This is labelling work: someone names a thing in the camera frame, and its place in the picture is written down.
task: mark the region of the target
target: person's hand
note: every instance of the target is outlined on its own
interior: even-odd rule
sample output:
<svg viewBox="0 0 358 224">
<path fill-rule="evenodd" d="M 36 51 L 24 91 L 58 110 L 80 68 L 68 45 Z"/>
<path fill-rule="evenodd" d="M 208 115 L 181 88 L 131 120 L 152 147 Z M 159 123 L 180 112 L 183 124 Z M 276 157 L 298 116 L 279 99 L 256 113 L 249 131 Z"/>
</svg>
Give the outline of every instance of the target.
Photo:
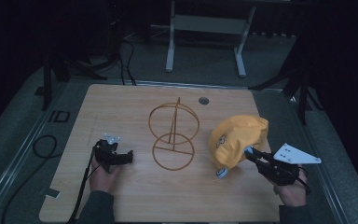
<svg viewBox="0 0 358 224">
<path fill-rule="evenodd" d="M 89 177 L 89 187 L 91 191 L 100 190 L 113 194 L 117 177 L 123 166 L 119 165 L 114 167 L 109 174 L 102 166 L 99 167 L 99 165 L 94 156 L 91 162 L 91 170 L 93 171 L 95 169 L 95 171 Z"/>
<path fill-rule="evenodd" d="M 300 168 L 299 178 L 307 183 L 305 171 Z M 306 188 L 298 180 L 293 185 L 278 186 L 272 181 L 268 180 L 273 186 L 276 193 L 279 194 L 281 201 L 286 206 L 298 207 L 307 204 Z"/>
</svg>

